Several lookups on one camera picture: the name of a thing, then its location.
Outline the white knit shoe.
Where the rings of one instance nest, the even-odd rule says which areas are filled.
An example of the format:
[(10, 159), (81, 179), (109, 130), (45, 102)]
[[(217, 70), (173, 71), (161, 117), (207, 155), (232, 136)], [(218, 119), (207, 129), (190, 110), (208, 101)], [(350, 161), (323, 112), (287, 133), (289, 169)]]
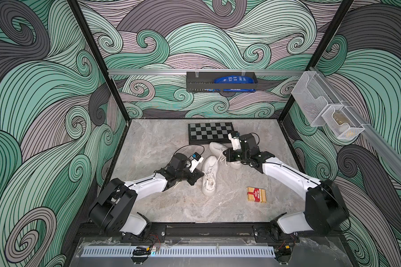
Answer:
[(209, 149), (211, 153), (217, 158), (218, 162), (220, 162), (222, 165), (231, 167), (236, 170), (242, 168), (242, 164), (239, 161), (228, 162), (226, 160), (226, 156), (223, 153), (228, 149), (227, 146), (218, 142), (211, 142), (209, 144)]
[(202, 178), (202, 192), (205, 196), (212, 196), (216, 193), (218, 169), (218, 159), (215, 156), (210, 156), (205, 160), (202, 166), (202, 171), (204, 173)]

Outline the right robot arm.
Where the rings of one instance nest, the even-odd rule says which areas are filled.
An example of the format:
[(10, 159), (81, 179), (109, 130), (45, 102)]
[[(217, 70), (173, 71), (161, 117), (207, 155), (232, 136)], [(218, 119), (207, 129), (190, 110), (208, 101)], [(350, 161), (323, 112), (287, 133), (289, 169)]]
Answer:
[(240, 162), (256, 169), (284, 184), (305, 201), (303, 211), (283, 214), (271, 221), (272, 232), (276, 236), (304, 231), (326, 235), (349, 219), (342, 194), (332, 180), (321, 181), (310, 177), (272, 153), (260, 151), (252, 133), (240, 135), (234, 131), (228, 134), (228, 139), (232, 148), (223, 152), (227, 162)]

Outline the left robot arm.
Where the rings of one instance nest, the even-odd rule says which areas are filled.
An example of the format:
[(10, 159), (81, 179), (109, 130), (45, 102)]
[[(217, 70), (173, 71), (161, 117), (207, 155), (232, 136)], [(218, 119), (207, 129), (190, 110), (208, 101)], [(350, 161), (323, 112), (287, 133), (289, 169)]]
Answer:
[(92, 203), (90, 220), (109, 237), (122, 233), (146, 239), (150, 236), (151, 221), (139, 212), (131, 212), (136, 201), (164, 192), (180, 181), (187, 181), (194, 186), (204, 176), (197, 169), (202, 161), (203, 157), (197, 152), (189, 157), (176, 153), (165, 167), (146, 178), (136, 181), (110, 180)]

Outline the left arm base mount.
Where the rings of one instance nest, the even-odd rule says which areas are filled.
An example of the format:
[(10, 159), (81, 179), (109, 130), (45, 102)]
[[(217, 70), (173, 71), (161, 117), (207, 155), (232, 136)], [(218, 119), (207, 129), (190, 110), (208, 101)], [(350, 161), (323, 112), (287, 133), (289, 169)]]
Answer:
[(152, 223), (139, 235), (131, 233), (124, 233), (121, 240), (125, 243), (133, 244), (159, 244), (165, 241), (166, 237), (166, 225), (161, 223)]

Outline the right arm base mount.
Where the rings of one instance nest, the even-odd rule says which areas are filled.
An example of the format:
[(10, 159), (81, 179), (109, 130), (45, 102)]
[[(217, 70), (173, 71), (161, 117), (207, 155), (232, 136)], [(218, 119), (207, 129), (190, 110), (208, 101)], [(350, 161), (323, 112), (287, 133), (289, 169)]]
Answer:
[(300, 239), (294, 234), (285, 234), (279, 227), (271, 224), (257, 224), (253, 226), (254, 237), (257, 243), (268, 243), (274, 245), (295, 244)]

